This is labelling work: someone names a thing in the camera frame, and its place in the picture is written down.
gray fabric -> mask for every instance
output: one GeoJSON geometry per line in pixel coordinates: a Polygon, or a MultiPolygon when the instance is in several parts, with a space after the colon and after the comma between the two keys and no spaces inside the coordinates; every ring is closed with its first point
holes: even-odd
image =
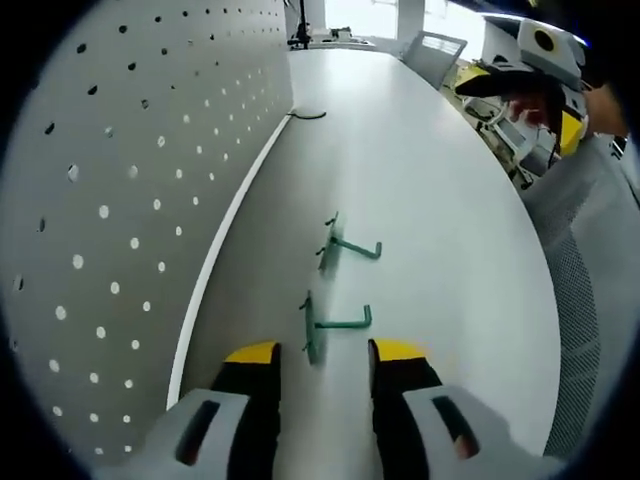
{"type": "Polygon", "coordinates": [[[624,155],[620,159],[620,165],[624,176],[629,185],[631,185],[631,190],[636,200],[640,204],[640,157],[638,156],[638,149],[631,138],[627,140],[627,146],[624,149],[624,155]]]}
{"type": "Polygon", "coordinates": [[[561,458],[615,386],[640,318],[640,210],[605,143],[584,142],[523,193],[558,304],[560,388],[545,454],[561,458]]]}
{"type": "Polygon", "coordinates": [[[439,33],[420,32],[411,42],[402,61],[431,86],[439,89],[447,72],[466,46],[466,40],[439,33]]]}

cable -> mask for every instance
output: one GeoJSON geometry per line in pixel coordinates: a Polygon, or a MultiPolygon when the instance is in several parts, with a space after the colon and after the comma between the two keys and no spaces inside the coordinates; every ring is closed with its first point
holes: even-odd
{"type": "Polygon", "coordinates": [[[299,118],[300,120],[316,120],[327,116],[327,112],[318,113],[315,115],[300,115],[297,112],[287,113],[290,117],[299,118]]]}

